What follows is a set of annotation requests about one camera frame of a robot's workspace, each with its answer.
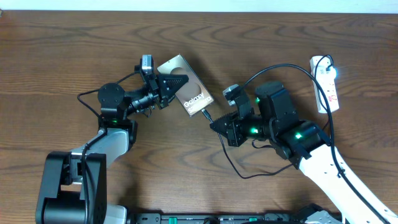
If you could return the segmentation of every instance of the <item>black cylinder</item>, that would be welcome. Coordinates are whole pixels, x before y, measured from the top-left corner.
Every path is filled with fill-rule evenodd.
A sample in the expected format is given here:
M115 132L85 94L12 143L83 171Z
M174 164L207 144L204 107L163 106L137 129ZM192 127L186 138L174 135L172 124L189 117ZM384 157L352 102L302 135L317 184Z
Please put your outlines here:
M79 199L78 192L62 192L58 199L47 199L44 208L45 224L83 224L84 221L85 203Z

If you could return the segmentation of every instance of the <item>power strip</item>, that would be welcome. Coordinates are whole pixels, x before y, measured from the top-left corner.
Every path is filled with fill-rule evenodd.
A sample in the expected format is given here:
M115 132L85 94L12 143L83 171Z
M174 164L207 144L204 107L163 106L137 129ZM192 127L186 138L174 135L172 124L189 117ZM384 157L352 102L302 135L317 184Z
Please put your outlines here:
M318 61L322 58L323 56L314 56L310 60L310 65L311 65L311 74L315 74L315 67L317 66ZM323 91L326 94L326 97L328 98L329 106L330 106L330 111L334 112L338 110L338 99L337 99L337 91L336 91L336 86L335 86L335 78L337 76L336 69L333 68L333 66L329 67L331 65L331 61L328 57L324 57L318 65L317 68L317 81L319 85L322 87ZM319 92L317 93L317 86L315 83L313 83L313 87L315 89L315 98L317 101L317 107L318 107L318 112L319 113L326 113L326 110L323 108L323 106L326 107L325 100L322 97L322 94Z

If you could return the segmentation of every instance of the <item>wood grain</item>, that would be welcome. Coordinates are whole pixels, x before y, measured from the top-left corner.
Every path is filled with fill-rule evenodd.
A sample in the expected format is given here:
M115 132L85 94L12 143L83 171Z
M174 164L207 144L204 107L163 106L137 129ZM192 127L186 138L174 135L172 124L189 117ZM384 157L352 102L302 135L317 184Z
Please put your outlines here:
M142 54L158 65L182 54L216 103L222 90L276 63L308 68L332 54L341 109L333 113L336 145L351 168L398 212L398 16L372 14L7 11L0 18L0 223L33 223L46 155L95 135L95 117L76 94L130 73ZM313 85L298 71L273 70L248 88L280 80L302 118L322 125ZM140 87L132 78L125 89ZM99 109L96 96L87 102ZM132 151L108 170L108 200L180 212L297 210L335 206L299 171L241 180L202 115L174 101L139 123ZM243 174L287 164L250 142L228 148Z

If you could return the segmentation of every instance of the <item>wooden surface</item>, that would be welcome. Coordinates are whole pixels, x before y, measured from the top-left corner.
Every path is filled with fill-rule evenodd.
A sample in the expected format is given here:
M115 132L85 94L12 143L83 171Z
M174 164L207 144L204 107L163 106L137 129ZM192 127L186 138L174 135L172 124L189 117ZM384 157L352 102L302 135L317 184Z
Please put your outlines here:
M33 223L46 155L69 151L96 134L80 92L133 71L142 54L160 65L182 54L216 98L213 118L231 111L221 92L276 63L309 69L331 54L340 110L336 145L368 187L398 212L398 16L371 14L217 14L9 11L0 18L0 223ZM302 118L323 125L313 85L279 68L251 84L280 80ZM126 81L127 90L142 83ZM86 101L99 109L96 96ZM133 149L108 170L108 201L165 213L298 210L309 203L336 211L326 195L290 168L241 180L216 134L179 102L139 123ZM248 141L228 148L244 175L287 161Z

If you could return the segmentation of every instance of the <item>white wall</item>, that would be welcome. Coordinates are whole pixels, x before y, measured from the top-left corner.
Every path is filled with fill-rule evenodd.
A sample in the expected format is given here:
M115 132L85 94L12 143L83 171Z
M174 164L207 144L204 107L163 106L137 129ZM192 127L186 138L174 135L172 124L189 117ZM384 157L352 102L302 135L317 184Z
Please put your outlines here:
M398 0L0 0L25 10L398 13Z

